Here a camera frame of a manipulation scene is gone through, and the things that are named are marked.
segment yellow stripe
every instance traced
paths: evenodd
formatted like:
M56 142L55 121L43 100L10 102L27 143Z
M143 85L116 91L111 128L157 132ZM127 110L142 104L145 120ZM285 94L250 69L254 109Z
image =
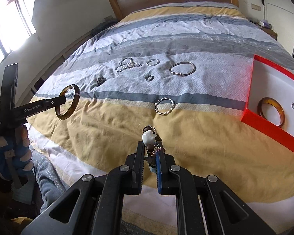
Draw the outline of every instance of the yellow stripe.
M207 14L212 16L227 15L231 17L241 17L245 19L245 16L237 9L229 8L217 8L217 7L175 7L168 6L162 8L149 9L145 11L134 12L120 21L120 23L130 22L140 19L146 19L154 16L161 15L176 15L176 14Z
M182 109L160 116L151 108L81 98L67 120L59 120L50 109L28 121L80 160L106 172L124 164L135 152L142 128L152 124L178 165L198 176L219 176L245 202L294 196L294 153L235 116ZM147 166L144 184L156 187L156 176Z
M135 224L144 231L161 234L161 235L177 235L177 228L169 225L165 225L160 222L156 222L149 218L146 218L140 214L134 213L129 209L123 208L122 220L125 222Z

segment window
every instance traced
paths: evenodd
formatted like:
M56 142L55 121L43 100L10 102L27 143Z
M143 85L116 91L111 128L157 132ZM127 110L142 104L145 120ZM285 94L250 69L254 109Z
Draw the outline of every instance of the window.
M32 24L35 0L0 0L0 63L17 50L36 30Z

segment silver bangle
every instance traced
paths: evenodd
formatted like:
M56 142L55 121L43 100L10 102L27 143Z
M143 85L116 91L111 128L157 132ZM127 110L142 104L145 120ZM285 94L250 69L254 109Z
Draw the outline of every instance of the silver bangle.
M193 66L193 70L192 70L191 72L189 72L189 73L186 73L186 74L177 73L177 72L174 72L174 71L171 70L173 67L175 67L175 66L177 66L177 65L180 65L180 64L191 64L191 65ZM178 62L178 63L172 65L172 66L169 68L169 71L170 71L171 73L173 73L173 75L179 75L179 76L183 77L183 76L188 76L188 75L191 75L192 73L194 73L194 72L196 71L196 66L195 66L192 62Z
M158 63L160 63L160 60L159 60L159 59L156 59L156 58L153 58L153 59L148 60L148 61L146 62L146 65L147 65L147 66L150 66L150 67L153 67L153 66L156 66Z
M164 112L164 113L161 113L161 112L159 112L159 110L158 110L158 104L159 104L160 102L162 102L163 100L170 100L172 106L171 106L171 108L170 108L168 111L166 111L166 112ZM155 111L156 111L159 115L167 115L167 114L169 114L169 113L174 109L175 104L174 104L174 101L173 101L172 99L167 98L167 97L164 97L164 98L158 100L158 101L154 104L154 106L155 106L155 108L154 108Z

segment gray stripe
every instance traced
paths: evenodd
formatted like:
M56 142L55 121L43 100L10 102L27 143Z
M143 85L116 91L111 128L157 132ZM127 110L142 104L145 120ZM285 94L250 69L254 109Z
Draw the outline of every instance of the gray stripe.
M210 22L220 22L220 23L227 23L232 25L243 25L243 26L249 26L251 28L258 28L254 24L250 23L248 20L245 19L236 19L229 16L214 16L214 15L195 15L195 14L186 14L186 15L169 15L169 16L163 16L163 17L156 17L156 18L148 18L144 20L140 20L133 23L128 23L123 26L118 27L116 25L112 29L108 29L104 34L102 34L102 37L110 36L112 34L129 31L134 28L155 24L155 23L164 23L164 22L189 22L189 21L202 21L202 20L209 20Z
M127 223L123 220L121 220L120 234L121 235L154 235L153 233L145 231L139 228L138 226L131 223Z
M35 94L37 97L53 98L57 95L48 94ZM68 99L73 98L73 94L66 96ZM122 93L118 91L103 91L85 93L81 92L81 97L84 98L95 98L95 99L121 99L131 101L144 101L150 103L156 103L159 99L168 97L171 98L174 103L189 103L189 104L207 104L215 105L235 110L244 110L245 102L239 100L232 100L223 97L212 96L208 94L182 94L180 96L167 96L167 95L147 95L141 93Z
M258 42L228 34L178 34L174 36L151 36L139 40L128 40L118 45L87 52L71 59L74 66L59 67L53 75L89 68L95 64L105 63L124 57L145 57L156 54L176 55L190 52L210 52L235 54L253 58L258 54L283 67L294 70L294 59L278 45L271 42Z

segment silver ring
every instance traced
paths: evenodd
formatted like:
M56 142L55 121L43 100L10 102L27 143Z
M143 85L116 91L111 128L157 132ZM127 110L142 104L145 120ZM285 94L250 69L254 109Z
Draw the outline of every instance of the silver ring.
M193 70L192 70L191 72L189 72L189 73L186 73L186 74L177 73L177 72L174 72L174 71L171 70L173 67L175 67L175 66L177 66L177 65L180 65L180 64L191 64L191 65L193 66ZM194 73L194 72L196 71L196 66L195 66L192 62L178 62L178 63L172 65L172 66L169 68L169 71L170 71L171 73L173 73L173 75L179 75L179 76L183 77L183 76L188 76L188 75L191 75L192 73Z
M163 100L170 100L171 101L171 103L172 103L172 106L171 106L171 108L167 111L167 112L164 112L164 113L161 113L161 112L159 112L159 110L158 110L158 104L160 103L160 102L162 102ZM155 106L155 111L159 114L159 115L167 115L167 114L169 114L173 109L174 109L174 101L172 100L172 99L170 99L170 98L167 98L167 97L164 97L164 98L162 98L162 99L160 99L160 100L158 100L155 104L154 104L154 106Z
M153 58L153 59L148 60L148 61L146 62L146 65L147 65L147 66L150 66L150 67L153 67L153 66L156 66L158 63L160 63L160 60L159 60L159 59L156 59L156 58Z
M147 75L145 77L145 80L147 80L147 81L153 81L154 80L154 76L153 75Z

